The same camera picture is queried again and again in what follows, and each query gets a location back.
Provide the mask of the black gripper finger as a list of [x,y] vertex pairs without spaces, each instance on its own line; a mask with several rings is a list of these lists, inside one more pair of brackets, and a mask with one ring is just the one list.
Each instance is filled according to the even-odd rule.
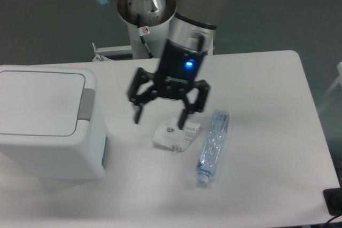
[[142,67],[139,67],[128,88],[127,97],[135,111],[135,124],[139,123],[144,105],[157,97],[157,93],[153,93],[157,89],[154,79],[154,73],[147,72]]
[[209,91],[211,89],[210,85],[205,80],[194,81],[193,89],[197,90],[197,96],[194,102],[189,102],[187,97],[188,90],[184,88],[180,88],[178,90],[178,94],[180,99],[184,103],[184,108],[181,111],[179,120],[178,120],[178,128],[183,129],[184,124],[189,115],[192,115],[196,112],[201,113],[205,109],[205,104],[207,97],[209,95]]

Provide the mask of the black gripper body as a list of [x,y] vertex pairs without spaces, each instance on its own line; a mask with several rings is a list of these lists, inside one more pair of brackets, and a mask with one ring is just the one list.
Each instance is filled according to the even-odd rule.
[[197,101],[206,101],[207,82],[195,80],[206,54],[167,40],[153,79],[158,97],[179,100],[182,99],[181,89],[186,94],[197,88]]

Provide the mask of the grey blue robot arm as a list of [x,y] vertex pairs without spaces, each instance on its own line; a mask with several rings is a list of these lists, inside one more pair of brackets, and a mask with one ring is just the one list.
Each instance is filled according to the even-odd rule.
[[143,107],[156,98],[181,100],[178,121],[202,112],[209,84],[196,80],[228,0],[98,0],[114,3],[120,17],[133,26],[134,57],[159,58],[153,73],[138,68],[127,96],[139,121]]

